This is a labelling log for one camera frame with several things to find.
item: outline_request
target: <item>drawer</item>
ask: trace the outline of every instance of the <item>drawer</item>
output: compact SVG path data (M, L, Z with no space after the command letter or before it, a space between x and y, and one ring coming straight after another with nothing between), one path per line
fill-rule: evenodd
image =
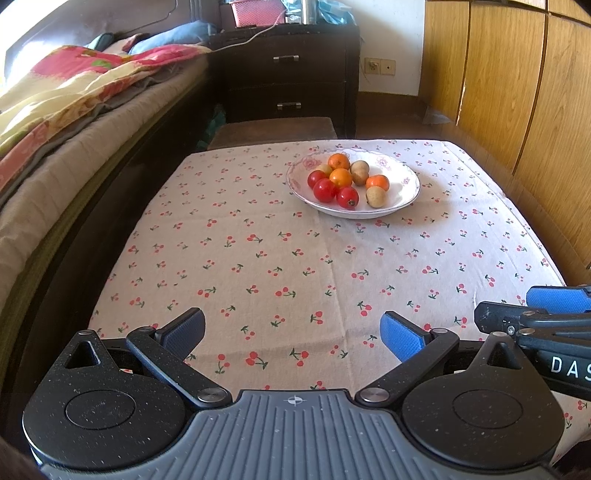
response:
M229 122L293 116L328 116L335 129L345 124L345 83L269 85L228 92Z
M228 88L273 83L344 82L344 35L278 35L256 38L223 52Z

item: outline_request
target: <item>electrical outlet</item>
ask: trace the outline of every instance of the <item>electrical outlet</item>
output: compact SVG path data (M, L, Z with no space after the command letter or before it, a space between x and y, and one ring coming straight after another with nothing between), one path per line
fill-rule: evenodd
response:
M380 75L396 75L396 60L380 60L379 62Z
M379 75L381 69L380 59L365 59L365 73Z

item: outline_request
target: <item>bowl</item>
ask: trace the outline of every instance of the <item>bowl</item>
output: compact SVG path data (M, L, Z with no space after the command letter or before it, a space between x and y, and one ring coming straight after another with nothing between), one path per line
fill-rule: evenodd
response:
M358 160L366 161L369 165L369 175L385 175L390 181L387 192L388 200L383 208L371 208L365 199L365 187L353 187L359 193L359 204L354 210L342 208L335 200L331 203L319 202L312 189L308 186L308 175L319 165L327 163L334 153L344 153L349 157L351 164ZM400 160L390 155L357 148L345 148L325 153L314 153L301 158L290 165L287 171L287 184L291 191L308 205L316 210L338 218L351 220L365 220L383 217L410 205L418 196L421 183L417 174L408 168Z

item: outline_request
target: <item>cherry pattern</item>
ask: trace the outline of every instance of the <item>cherry pattern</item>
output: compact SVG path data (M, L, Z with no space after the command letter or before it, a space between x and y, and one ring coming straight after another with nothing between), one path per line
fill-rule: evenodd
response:
M207 333L186 361L221 377L233 395L357 391L368 365L386 371L398 362L377 333L385 311L477 340L475 299L525 305L532 285L561 284L514 205L454 145L337 143L189 156L130 229L90 327L120 338L199 307ZM423 185L418 198L389 216L347 220L289 195L290 164L355 146L406 162ZM586 403L560 401L573 443L591 415Z

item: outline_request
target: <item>wooden stool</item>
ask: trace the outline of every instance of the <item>wooden stool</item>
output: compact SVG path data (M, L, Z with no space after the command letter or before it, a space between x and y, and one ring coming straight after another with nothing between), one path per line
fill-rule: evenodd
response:
M274 118L226 124L217 131L207 149L336 139L335 128L328 117Z

